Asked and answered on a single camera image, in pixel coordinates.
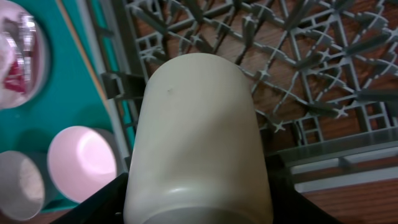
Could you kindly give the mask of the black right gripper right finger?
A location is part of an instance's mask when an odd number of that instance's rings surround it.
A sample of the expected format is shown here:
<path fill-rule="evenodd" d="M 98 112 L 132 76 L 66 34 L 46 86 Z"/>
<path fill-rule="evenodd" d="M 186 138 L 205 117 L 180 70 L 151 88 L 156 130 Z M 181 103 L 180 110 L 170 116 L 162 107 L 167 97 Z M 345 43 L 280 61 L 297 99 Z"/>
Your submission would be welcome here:
<path fill-rule="evenodd" d="M 280 155 L 266 157 L 266 167 L 274 209 L 274 224 L 340 224 L 298 193 Z"/>

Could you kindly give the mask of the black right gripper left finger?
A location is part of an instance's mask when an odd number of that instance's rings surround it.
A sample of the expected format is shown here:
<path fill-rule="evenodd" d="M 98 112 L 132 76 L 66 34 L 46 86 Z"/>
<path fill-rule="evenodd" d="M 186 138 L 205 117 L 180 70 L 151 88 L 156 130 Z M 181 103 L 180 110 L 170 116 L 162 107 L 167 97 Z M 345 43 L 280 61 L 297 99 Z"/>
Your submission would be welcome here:
<path fill-rule="evenodd" d="M 128 173 L 122 173 L 52 224 L 123 224 Z"/>

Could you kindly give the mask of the pink bowl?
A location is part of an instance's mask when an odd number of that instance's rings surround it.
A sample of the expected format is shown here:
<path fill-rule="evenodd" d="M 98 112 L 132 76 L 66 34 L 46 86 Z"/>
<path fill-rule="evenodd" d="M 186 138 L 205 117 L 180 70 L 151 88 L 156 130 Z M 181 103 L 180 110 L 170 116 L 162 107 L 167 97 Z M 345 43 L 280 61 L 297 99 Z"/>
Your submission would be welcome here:
<path fill-rule="evenodd" d="M 76 203 L 124 172 L 114 134 L 86 126 L 68 127 L 52 139 L 47 167 L 58 191 Z"/>

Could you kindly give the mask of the grey bowl with rice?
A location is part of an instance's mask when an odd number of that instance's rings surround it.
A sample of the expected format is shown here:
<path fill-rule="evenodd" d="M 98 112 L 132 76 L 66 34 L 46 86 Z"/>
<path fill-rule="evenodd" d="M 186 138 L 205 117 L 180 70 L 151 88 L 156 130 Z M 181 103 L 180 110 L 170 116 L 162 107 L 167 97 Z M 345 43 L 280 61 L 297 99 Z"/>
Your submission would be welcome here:
<path fill-rule="evenodd" d="M 35 217 L 58 195 L 43 152 L 1 153 L 1 212 L 16 221 Z"/>

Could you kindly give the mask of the white cup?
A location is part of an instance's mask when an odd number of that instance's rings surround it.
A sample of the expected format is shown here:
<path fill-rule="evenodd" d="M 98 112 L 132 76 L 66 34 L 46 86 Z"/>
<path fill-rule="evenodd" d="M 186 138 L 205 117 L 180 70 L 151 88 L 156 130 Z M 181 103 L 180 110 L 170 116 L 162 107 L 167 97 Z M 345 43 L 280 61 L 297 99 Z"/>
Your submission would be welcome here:
<path fill-rule="evenodd" d="M 230 61 L 186 54 L 147 82 L 125 223 L 272 223 L 272 199 L 246 77 Z"/>

